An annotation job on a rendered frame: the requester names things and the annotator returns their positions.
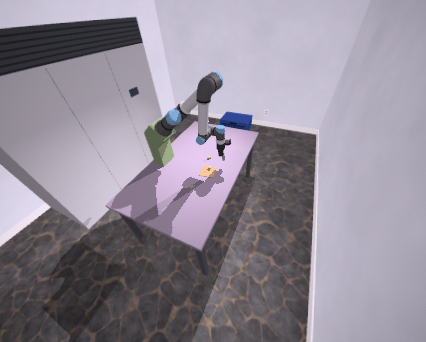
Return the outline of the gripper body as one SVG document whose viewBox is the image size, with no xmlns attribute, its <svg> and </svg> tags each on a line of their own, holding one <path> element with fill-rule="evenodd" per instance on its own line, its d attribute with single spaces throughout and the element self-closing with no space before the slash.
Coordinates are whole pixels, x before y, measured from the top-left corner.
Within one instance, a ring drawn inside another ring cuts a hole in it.
<svg viewBox="0 0 426 342">
<path fill-rule="evenodd" d="M 221 140 L 221 141 L 219 141 L 219 140 L 217 140 L 216 139 L 216 147 L 217 147 L 217 150 L 218 150 L 218 155 L 219 155 L 219 157 L 221 157 L 221 156 L 224 156 L 224 149 L 225 149 L 225 146 L 227 146 L 227 145 L 231 145 L 231 139 L 230 140 Z"/>
</svg>

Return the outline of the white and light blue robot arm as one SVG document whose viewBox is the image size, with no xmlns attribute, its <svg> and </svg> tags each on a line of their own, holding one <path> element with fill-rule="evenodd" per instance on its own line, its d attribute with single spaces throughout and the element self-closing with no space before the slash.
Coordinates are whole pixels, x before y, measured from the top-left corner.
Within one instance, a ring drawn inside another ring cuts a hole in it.
<svg viewBox="0 0 426 342">
<path fill-rule="evenodd" d="M 223 78 L 218 72 L 211 72 L 203 77 L 197 87 L 197 90 L 185 101 L 181 102 L 174 110 L 170 110 L 165 118 L 158 121 L 155 125 L 156 131 L 161 136 L 169 136 L 173 128 L 182 120 L 191 114 L 192 109 L 198 105 L 198 137 L 196 142 L 203 145 L 210 136 L 216 136 L 221 141 L 225 139 L 225 127 L 217 125 L 216 127 L 208 125 L 209 103 L 211 96 L 222 87 Z M 197 100 L 196 100 L 197 95 Z"/>
</svg>

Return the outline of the peach flat mat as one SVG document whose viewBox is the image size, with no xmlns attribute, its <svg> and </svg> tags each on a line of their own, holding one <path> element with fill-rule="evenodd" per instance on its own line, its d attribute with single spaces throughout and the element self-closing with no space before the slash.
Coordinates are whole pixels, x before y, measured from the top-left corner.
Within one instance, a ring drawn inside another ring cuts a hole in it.
<svg viewBox="0 0 426 342">
<path fill-rule="evenodd" d="M 205 177 L 214 177 L 214 174 L 216 172 L 216 167 L 211 167 L 211 170 L 208 169 L 208 166 L 203 166 L 199 176 L 205 176 Z"/>
</svg>

